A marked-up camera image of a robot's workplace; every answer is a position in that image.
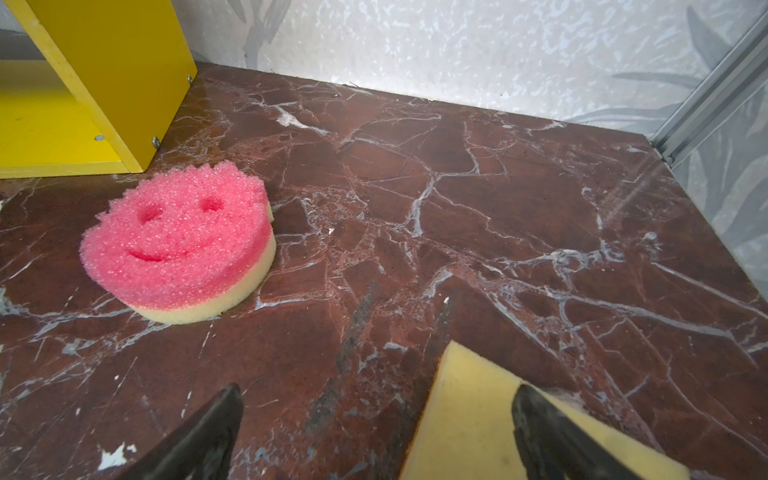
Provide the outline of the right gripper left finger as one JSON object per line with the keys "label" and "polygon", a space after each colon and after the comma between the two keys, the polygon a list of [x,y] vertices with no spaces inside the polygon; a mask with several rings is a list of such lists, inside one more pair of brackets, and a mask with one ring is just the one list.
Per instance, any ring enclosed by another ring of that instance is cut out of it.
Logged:
{"label": "right gripper left finger", "polygon": [[119,477],[227,479],[243,412],[239,386],[226,386]]}

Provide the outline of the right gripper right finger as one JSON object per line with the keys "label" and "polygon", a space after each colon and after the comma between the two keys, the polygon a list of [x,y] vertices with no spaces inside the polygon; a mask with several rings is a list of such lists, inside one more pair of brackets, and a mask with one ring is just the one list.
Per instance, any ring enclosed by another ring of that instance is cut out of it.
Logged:
{"label": "right gripper right finger", "polygon": [[514,436],[529,479],[636,479],[584,430],[534,387],[521,385],[512,400]]}

